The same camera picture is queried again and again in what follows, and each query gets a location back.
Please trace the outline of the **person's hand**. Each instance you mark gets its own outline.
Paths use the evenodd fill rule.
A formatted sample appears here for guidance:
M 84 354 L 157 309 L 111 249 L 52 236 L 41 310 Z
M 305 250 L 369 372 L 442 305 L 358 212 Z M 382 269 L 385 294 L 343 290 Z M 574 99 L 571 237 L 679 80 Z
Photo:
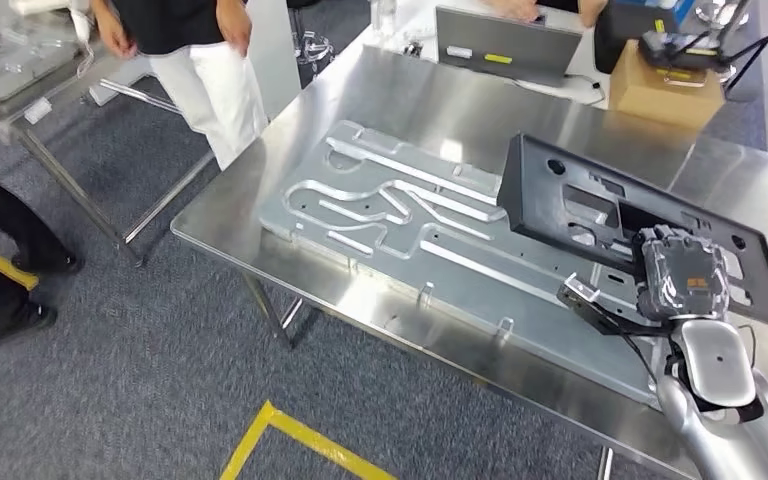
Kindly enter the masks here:
M 133 57 L 136 54 L 136 44 L 126 34 L 117 14 L 105 3 L 94 4 L 92 10 L 106 47 L 120 58 Z
M 218 0 L 216 18 L 224 40 L 246 56 L 252 35 L 252 21 L 242 0 Z

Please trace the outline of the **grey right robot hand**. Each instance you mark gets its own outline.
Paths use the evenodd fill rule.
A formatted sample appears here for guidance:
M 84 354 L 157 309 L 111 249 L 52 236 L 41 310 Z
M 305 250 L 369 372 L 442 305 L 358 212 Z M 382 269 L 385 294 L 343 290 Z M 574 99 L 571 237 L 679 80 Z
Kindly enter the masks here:
M 658 322 L 723 321 L 730 303 L 719 245 L 682 228 L 657 224 L 632 239 L 640 313 Z

